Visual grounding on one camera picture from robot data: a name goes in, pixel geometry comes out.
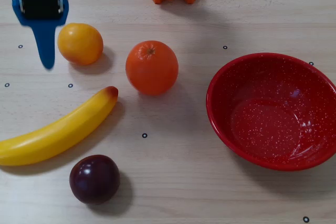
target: toy fruit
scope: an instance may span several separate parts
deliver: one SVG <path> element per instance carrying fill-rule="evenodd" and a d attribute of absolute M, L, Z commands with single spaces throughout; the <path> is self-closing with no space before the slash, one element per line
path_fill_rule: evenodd
<path fill-rule="evenodd" d="M 60 53 L 68 61 L 88 65 L 99 59 L 103 52 L 103 39 L 92 26 L 70 23 L 62 28 L 57 45 Z"/>
<path fill-rule="evenodd" d="M 130 83 L 141 93 L 159 95 L 173 86 L 179 63 L 173 50 L 159 41 L 137 44 L 126 61 Z"/>
<path fill-rule="evenodd" d="M 98 205 L 117 192 L 120 174 L 112 159 L 104 155 L 93 155 L 82 159 L 72 168 L 69 181 L 78 200 Z"/>
<path fill-rule="evenodd" d="M 80 142 L 108 116 L 118 90 L 107 87 L 58 121 L 0 142 L 0 165 L 28 165 L 56 156 Z"/>

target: yellow citrus fruit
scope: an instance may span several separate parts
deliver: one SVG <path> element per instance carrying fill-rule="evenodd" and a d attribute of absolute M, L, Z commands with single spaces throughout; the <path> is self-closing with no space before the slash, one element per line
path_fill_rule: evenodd
<path fill-rule="evenodd" d="M 88 65 L 99 59 L 103 52 L 103 39 L 93 26 L 70 23 L 59 32 L 57 45 L 68 61 Z"/>

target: yellow banana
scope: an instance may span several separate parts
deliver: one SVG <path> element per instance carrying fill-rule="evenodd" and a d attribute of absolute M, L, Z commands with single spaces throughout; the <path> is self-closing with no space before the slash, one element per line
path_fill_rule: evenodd
<path fill-rule="evenodd" d="M 67 150 L 89 135 L 108 116 L 118 90 L 107 87 L 58 121 L 0 142 L 0 165 L 37 163 Z"/>

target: orange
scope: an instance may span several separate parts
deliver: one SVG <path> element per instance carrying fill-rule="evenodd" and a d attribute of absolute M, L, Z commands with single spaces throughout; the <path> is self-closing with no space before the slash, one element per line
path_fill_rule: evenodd
<path fill-rule="evenodd" d="M 179 63 L 173 50 L 159 41 L 137 44 L 126 61 L 130 83 L 141 93 L 159 95 L 171 88 L 179 72 Z"/>
<path fill-rule="evenodd" d="M 57 45 L 60 53 L 68 61 L 88 65 L 99 59 L 103 52 L 100 33 L 87 24 L 70 23 L 62 28 Z"/>

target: plum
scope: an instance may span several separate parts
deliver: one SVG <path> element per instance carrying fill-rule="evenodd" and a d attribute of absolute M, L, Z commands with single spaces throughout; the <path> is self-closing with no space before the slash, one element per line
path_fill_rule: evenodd
<path fill-rule="evenodd" d="M 83 158 L 71 170 L 70 187 L 75 197 L 85 204 L 108 201 L 120 185 L 119 169 L 104 155 Z"/>

